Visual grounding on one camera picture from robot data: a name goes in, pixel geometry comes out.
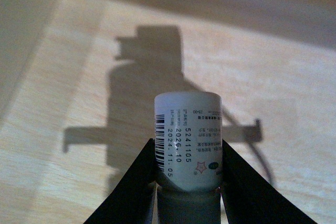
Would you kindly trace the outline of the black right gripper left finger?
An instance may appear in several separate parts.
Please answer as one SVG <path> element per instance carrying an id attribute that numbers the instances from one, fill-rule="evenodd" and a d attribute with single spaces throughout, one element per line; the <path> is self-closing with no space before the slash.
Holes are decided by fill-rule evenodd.
<path id="1" fill-rule="evenodd" d="M 155 200 L 154 139 L 149 139 L 113 192 L 85 223 L 152 223 Z"/>

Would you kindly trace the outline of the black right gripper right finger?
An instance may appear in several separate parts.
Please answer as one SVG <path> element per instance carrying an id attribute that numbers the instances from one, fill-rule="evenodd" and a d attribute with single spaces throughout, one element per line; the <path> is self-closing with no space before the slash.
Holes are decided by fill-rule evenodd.
<path id="1" fill-rule="evenodd" d="M 222 141 L 222 198 L 229 223 L 315 223 Z"/>

